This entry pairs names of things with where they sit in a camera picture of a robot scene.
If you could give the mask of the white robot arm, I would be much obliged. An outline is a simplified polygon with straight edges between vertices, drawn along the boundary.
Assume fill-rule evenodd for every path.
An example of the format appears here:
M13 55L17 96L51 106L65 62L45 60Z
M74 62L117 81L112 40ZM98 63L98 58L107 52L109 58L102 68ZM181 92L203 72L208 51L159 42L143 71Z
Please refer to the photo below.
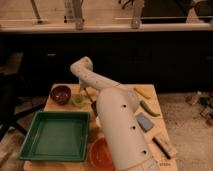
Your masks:
M133 89L93 71L85 56L70 66L82 88L99 91L96 110L117 171L160 171L134 116L139 98Z

